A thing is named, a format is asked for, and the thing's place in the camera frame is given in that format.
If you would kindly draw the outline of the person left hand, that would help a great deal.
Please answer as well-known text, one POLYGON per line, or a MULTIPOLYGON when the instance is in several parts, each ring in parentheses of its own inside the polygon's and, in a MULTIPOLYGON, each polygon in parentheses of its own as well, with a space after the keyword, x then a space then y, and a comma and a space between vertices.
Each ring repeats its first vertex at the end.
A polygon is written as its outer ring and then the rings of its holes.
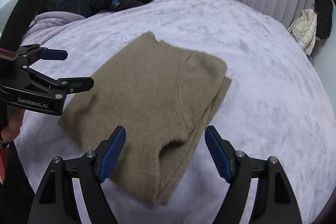
POLYGON ((1 128, 1 138, 5 142, 15 140, 21 131, 25 110, 16 107, 8 107, 6 120, 7 125, 1 128))

